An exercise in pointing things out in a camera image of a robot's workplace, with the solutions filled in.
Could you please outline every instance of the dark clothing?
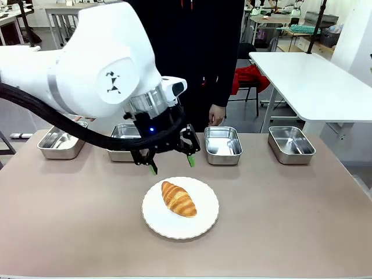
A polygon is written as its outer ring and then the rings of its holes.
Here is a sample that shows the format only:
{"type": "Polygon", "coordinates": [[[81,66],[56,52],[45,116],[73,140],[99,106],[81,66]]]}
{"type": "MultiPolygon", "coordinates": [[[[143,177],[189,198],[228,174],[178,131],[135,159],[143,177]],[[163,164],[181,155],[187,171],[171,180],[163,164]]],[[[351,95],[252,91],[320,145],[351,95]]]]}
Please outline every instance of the dark clothing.
{"type": "Polygon", "coordinates": [[[186,79],[180,101],[189,121],[206,127],[210,106],[226,106],[231,93],[244,0],[193,0],[192,9],[191,0],[127,2],[146,29],[160,74],[186,79]]]}

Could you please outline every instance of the croissant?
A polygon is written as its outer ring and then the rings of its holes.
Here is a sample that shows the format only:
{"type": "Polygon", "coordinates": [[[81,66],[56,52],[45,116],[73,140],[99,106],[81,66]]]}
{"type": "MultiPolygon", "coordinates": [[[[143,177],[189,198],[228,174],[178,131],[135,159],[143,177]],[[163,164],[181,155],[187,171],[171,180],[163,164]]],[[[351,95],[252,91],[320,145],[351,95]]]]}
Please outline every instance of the croissant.
{"type": "Polygon", "coordinates": [[[189,218],[196,215],[195,204],[184,188],[164,181],[162,195],[166,206],[174,213],[189,218]]]}

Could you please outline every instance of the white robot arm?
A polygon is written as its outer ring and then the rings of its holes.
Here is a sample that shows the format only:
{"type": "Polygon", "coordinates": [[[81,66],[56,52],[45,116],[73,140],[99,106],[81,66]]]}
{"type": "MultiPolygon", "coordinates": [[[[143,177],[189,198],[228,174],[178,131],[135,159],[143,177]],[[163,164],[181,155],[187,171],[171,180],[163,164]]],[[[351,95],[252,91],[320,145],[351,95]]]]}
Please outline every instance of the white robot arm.
{"type": "Polygon", "coordinates": [[[187,83],[160,76],[146,32],[128,3],[81,10],[76,31],[61,50],[19,50],[0,47],[1,98],[94,145],[130,150],[138,164],[151,164],[155,153],[172,149],[187,155],[200,150],[177,99],[187,83]],[[83,131],[55,112],[96,118],[119,109],[134,120],[142,139],[113,139],[83,131]],[[192,145],[180,139],[185,131],[192,134],[192,145]],[[144,148],[149,149],[148,156],[140,157],[144,148]]]}

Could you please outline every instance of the white plate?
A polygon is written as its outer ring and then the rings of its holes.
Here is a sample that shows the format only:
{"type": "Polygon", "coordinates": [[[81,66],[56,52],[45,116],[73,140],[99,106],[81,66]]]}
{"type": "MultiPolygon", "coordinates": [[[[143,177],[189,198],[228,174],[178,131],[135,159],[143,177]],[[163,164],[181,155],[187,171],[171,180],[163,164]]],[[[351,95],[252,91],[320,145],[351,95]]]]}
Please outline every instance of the white plate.
{"type": "Polygon", "coordinates": [[[142,201],[142,215],[147,225],[164,237],[193,238],[214,225],[219,215],[219,201],[207,184],[191,177],[171,177],[156,183],[146,193],[142,201]],[[183,217],[167,208],[162,196],[163,181],[182,187],[189,193],[198,212],[195,217],[183,217]]]}

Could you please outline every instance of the red jacket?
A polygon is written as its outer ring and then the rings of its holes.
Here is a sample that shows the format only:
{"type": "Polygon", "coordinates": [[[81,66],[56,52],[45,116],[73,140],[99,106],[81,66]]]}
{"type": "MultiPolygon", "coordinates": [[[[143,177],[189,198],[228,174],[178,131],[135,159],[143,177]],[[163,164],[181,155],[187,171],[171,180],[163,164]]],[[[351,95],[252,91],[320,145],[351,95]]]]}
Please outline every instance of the red jacket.
{"type": "Polygon", "coordinates": [[[240,83],[242,81],[258,81],[260,85],[257,87],[257,92],[264,91],[270,82],[267,77],[261,75],[261,72],[255,65],[250,65],[248,67],[239,68],[235,70],[234,82],[232,83],[232,95],[236,95],[240,88],[240,83]]]}

